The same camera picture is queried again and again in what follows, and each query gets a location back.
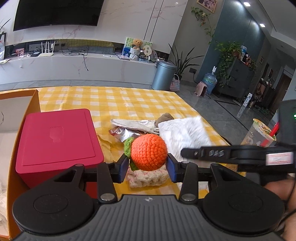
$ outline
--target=human hand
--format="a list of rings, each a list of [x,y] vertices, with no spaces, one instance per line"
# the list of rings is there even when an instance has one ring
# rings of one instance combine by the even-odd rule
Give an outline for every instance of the human hand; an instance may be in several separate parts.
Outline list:
[[[277,182],[268,183],[265,188],[274,192],[282,200],[287,200],[291,194],[291,197],[288,202],[288,212],[296,209],[296,188],[294,188],[294,180],[286,179]],[[285,221],[285,229],[283,233],[283,238],[286,241],[295,241],[296,240],[296,213],[291,215]]]

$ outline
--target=round black motor cover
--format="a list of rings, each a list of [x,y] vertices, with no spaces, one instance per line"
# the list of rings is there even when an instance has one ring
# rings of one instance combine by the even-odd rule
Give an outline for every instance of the round black motor cover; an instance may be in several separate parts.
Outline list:
[[[18,226],[34,234],[61,234],[83,225],[93,214],[92,199],[78,187],[56,183],[31,189],[13,204]]]
[[[241,181],[212,190],[205,196],[202,208],[214,225],[245,235],[274,230],[284,212],[284,204],[276,194]]]

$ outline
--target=crochet orange ball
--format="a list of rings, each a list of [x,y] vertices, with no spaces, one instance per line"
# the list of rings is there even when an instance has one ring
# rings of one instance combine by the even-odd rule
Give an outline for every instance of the crochet orange ball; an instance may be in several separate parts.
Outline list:
[[[143,171],[160,168],[168,155],[166,144],[155,134],[146,134],[136,138],[131,147],[131,159]]]

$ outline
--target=pink and white crocheted item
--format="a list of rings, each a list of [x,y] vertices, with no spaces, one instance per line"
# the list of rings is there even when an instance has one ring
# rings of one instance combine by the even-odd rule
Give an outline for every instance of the pink and white crocheted item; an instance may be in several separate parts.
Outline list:
[[[131,188],[160,186],[164,184],[168,178],[169,175],[165,165],[155,171],[132,171],[129,167],[126,174],[126,179]]]

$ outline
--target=orange cardboard box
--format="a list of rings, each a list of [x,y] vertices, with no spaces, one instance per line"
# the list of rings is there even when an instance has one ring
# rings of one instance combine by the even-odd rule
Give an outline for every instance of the orange cardboard box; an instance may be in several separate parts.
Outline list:
[[[8,232],[0,226],[0,241],[13,239],[20,233],[12,216],[12,205],[29,188],[15,171],[15,162],[25,118],[34,112],[40,112],[37,90],[0,93],[0,182],[7,190],[8,220]]]

